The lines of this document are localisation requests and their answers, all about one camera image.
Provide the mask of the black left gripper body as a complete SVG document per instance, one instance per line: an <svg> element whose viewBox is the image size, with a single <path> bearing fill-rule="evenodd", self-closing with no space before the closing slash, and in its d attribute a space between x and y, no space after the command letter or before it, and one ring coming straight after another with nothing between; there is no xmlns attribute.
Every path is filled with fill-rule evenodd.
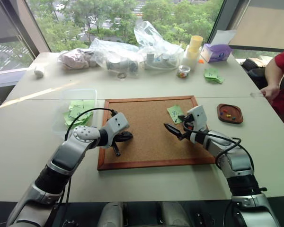
<svg viewBox="0 0 284 227"><path fill-rule="evenodd" d="M128 140L128 132L124 131L114 136L114 142L125 142Z"/></svg>

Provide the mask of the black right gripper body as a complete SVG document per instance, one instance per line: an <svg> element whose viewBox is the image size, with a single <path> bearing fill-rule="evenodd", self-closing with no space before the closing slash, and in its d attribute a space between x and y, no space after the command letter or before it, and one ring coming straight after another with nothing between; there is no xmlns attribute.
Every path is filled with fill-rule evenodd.
<svg viewBox="0 0 284 227"><path fill-rule="evenodd" d="M186 116L187 116L186 119L180 119L182 121L182 123L183 123L183 129L185 131L185 133L182 134L183 135L182 138L190 140L190 136L192 134L192 130L194 129L194 125L193 125L194 117L192 116L191 113L189 113Z"/></svg>

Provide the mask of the person's right hand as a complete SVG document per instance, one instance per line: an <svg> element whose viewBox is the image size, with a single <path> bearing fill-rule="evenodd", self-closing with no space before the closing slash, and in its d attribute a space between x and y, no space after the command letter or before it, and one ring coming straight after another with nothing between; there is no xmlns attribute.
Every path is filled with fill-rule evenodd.
<svg viewBox="0 0 284 227"><path fill-rule="evenodd" d="M279 94L280 89L279 89L279 86L277 85L268 85L262 88L260 91L265 98L274 99Z"/></svg>

